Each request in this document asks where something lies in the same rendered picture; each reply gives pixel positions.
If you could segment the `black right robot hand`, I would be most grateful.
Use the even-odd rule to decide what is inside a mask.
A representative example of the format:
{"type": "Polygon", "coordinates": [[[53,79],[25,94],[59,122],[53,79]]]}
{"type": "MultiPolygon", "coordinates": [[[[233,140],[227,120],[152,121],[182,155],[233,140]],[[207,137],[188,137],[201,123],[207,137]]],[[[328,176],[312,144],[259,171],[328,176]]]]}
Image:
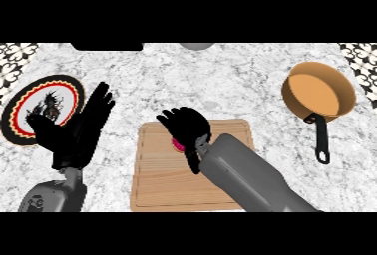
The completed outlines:
{"type": "Polygon", "coordinates": [[[185,147],[185,157],[192,173],[199,174],[195,142],[204,136],[211,138],[207,118],[193,108],[180,107],[179,109],[162,110],[157,119],[167,128],[173,139],[185,147]]]}

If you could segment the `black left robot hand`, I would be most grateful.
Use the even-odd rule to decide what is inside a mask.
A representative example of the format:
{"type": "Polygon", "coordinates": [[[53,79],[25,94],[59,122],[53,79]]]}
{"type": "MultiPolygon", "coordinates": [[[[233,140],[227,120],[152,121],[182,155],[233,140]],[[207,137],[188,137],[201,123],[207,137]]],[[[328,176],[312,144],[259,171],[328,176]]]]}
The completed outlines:
{"type": "Polygon", "coordinates": [[[26,117],[38,145],[53,152],[53,169],[83,169],[88,165],[114,105],[109,85],[100,82],[81,112],[72,115],[63,126],[41,115],[26,117]]]}

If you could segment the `pink cupcake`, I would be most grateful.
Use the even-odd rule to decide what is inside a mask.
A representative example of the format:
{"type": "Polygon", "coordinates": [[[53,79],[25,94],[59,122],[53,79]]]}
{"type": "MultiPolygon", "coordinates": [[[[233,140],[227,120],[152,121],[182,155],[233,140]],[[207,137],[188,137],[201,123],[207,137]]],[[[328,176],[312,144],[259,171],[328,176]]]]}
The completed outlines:
{"type": "Polygon", "coordinates": [[[173,144],[173,148],[174,148],[176,152],[183,153],[186,148],[179,144],[179,142],[174,138],[171,138],[171,144],[173,144]]]}

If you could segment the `wooden cutting board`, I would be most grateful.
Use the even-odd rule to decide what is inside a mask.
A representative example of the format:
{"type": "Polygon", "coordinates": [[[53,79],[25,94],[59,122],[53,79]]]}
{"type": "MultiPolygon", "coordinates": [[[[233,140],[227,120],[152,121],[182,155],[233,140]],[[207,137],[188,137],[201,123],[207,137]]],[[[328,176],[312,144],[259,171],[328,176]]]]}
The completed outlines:
{"type": "Polygon", "coordinates": [[[191,173],[185,155],[158,122],[143,123],[139,129],[130,208],[133,211],[239,209],[202,174],[191,173]]]}

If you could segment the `patterned round plate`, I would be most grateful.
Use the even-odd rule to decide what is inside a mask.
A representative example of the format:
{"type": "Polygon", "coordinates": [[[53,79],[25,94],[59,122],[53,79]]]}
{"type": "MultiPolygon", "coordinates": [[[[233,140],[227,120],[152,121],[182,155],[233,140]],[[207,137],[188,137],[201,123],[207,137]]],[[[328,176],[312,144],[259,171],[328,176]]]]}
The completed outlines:
{"type": "Polygon", "coordinates": [[[37,143],[26,116],[46,116],[54,124],[63,125],[84,105],[84,87],[68,75],[52,75],[34,81],[10,99],[1,114],[4,139],[20,146],[37,143]]]}

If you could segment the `grey round object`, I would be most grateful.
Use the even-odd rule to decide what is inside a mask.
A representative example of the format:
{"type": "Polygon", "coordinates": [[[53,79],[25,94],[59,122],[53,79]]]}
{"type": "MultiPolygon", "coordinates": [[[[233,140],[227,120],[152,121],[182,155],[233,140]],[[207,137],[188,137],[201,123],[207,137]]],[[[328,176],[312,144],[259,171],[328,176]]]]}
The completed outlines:
{"type": "Polygon", "coordinates": [[[180,43],[180,45],[189,49],[189,50],[193,50],[193,51],[201,51],[201,50],[205,50],[207,48],[211,47],[214,43],[180,43]]]}

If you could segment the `black appliance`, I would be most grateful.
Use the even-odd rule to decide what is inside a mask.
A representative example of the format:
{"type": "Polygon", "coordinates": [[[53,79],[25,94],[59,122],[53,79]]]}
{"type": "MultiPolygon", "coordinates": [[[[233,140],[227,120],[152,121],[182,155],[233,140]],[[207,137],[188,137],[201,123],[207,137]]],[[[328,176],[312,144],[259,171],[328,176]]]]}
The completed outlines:
{"type": "Polygon", "coordinates": [[[78,51],[142,51],[142,43],[74,43],[78,51]]]}

